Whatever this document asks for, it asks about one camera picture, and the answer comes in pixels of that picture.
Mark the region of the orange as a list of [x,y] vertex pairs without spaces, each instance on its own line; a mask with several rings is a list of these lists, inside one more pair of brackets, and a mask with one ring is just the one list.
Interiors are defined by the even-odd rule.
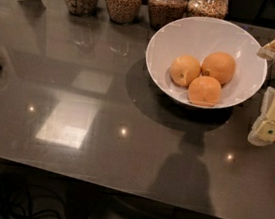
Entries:
[[200,62],[194,56],[182,55],[174,59],[169,74],[178,86],[188,87],[201,74],[200,68]]
[[235,59],[226,52],[208,54],[202,61],[202,75],[215,78],[221,85],[227,84],[234,77],[235,62]]
[[221,92],[219,81],[209,76],[200,76],[190,83],[188,99],[194,105],[212,107],[220,100]]

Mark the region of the white ceramic bowl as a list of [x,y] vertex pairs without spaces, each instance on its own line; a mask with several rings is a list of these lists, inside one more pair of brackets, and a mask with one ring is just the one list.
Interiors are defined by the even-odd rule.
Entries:
[[178,56],[203,60],[208,54],[225,52],[235,59],[235,75],[222,87],[217,108],[239,105],[253,97],[266,79],[267,62],[257,56],[258,41],[243,27],[213,17],[187,17],[157,31],[146,49],[146,66],[156,86],[177,103],[187,107],[187,89],[173,82],[169,67]]

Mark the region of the glass jar of mixed grains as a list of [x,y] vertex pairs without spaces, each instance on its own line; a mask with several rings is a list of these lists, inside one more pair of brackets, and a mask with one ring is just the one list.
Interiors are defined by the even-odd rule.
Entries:
[[223,19],[228,13],[229,0],[188,0],[189,17],[212,17]]

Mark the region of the glass jar of brown seeds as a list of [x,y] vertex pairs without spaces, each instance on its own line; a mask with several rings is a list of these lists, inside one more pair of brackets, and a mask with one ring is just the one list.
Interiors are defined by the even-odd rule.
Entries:
[[183,17],[187,0],[148,0],[147,5],[150,25],[159,30]]

